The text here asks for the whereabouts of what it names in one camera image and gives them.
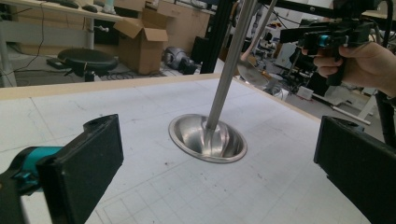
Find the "human hand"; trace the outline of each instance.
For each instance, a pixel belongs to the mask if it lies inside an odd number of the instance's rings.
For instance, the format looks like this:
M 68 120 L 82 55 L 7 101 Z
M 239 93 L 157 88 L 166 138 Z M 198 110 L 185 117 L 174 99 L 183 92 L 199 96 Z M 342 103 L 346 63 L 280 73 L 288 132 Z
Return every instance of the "human hand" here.
M 343 81 L 360 86 L 373 87 L 390 97 L 396 96 L 396 56 L 382 46 L 371 42 L 357 48 L 340 47 L 346 58 Z M 338 71 L 344 60 L 335 61 L 327 49 L 320 49 L 314 59 L 320 75 L 327 77 Z

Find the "finger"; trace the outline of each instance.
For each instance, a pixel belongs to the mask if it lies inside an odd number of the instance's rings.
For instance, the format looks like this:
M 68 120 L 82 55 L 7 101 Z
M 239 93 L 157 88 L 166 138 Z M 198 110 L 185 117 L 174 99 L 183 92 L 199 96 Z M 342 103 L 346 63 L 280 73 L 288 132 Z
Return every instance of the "finger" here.
M 301 49 L 301 53 L 303 55 L 308 55 L 308 49 Z M 332 56 L 332 50 L 331 49 L 318 49 L 318 53 L 315 56 Z
M 323 77 L 333 75 L 337 71 L 338 71 L 338 67 L 320 67 L 320 68 L 318 68 L 318 73 Z
M 340 55 L 346 58 L 370 58 L 381 52 L 382 46 L 370 42 L 356 48 L 340 47 Z
M 336 61 L 333 57 L 316 57 L 314 59 L 314 65 L 316 65 L 317 67 L 335 67 L 340 66 L 342 63 L 342 59 Z

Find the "table surface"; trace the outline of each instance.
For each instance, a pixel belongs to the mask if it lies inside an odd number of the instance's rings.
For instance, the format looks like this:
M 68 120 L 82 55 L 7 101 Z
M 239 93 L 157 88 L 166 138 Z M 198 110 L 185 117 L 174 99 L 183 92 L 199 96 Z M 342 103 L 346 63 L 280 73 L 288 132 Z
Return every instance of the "table surface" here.
M 46 10 L 53 10 L 53 11 L 62 11 L 67 12 L 74 15 L 84 16 L 87 18 L 93 18 L 97 20 L 104 20 L 104 21 L 121 21 L 122 17 L 117 15 L 106 14 L 102 12 L 92 13 L 90 11 L 84 10 L 80 8 L 71 8 L 71 7 L 64 7 L 56 3 L 50 3 L 45 1 L 38 1 L 38 0 L 0 0 L 1 4 L 7 4 L 12 6 L 21 6 L 21 7 L 36 7 L 36 8 L 43 8 Z
M 124 162 L 87 223 L 369 223 L 313 163 L 319 120 L 233 80 L 220 120 L 247 140 L 240 161 L 197 160 L 170 139 L 185 114 L 208 115 L 219 75 L 0 89 L 0 172 L 22 149 L 64 146 L 82 124 L 118 114 Z M 42 193 L 23 198 L 50 223 Z

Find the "metal bowl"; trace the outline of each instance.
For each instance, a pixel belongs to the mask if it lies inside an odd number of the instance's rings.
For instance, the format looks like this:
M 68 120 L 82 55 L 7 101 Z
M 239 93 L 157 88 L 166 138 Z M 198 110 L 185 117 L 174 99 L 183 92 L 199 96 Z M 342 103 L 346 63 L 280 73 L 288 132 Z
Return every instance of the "metal bowl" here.
M 182 115 L 169 124 L 169 134 L 186 153 L 203 161 L 238 161 L 247 153 L 244 137 L 233 127 L 219 121 L 216 130 L 208 130 L 207 117 Z

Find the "black stool seat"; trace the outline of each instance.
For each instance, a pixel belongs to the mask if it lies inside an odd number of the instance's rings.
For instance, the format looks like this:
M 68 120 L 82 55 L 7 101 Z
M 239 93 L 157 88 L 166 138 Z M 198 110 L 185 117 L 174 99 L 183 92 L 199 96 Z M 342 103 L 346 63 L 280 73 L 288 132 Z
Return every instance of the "black stool seat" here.
M 85 75 L 86 81 L 93 81 L 92 73 L 108 72 L 119 63 L 113 56 L 96 49 L 65 49 L 58 54 L 58 59 L 77 76 Z

